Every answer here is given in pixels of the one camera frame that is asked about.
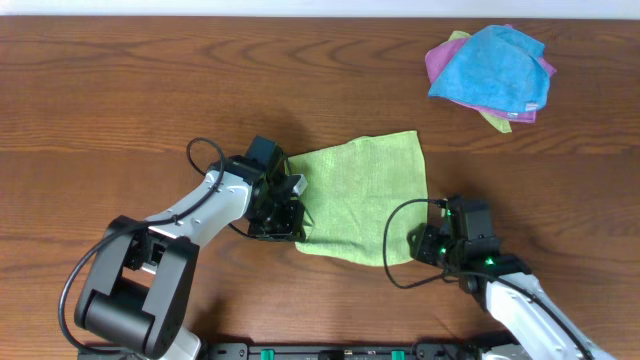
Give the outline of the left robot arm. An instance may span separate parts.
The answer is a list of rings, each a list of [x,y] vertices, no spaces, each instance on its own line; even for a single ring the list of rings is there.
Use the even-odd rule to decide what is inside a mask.
[[[183,325],[200,251],[241,218],[250,239],[305,240],[307,180],[277,143],[257,136],[199,173],[201,184],[163,212],[114,219],[72,270],[58,320],[79,358],[204,358]]]

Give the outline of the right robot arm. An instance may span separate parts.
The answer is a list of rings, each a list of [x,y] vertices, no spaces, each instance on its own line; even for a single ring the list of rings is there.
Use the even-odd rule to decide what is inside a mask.
[[[426,201],[442,210],[427,225],[412,257],[456,280],[481,309],[501,323],[531,359],[610,359],[557,307],[528,265],[501,251],[489,204],[461,196]]]

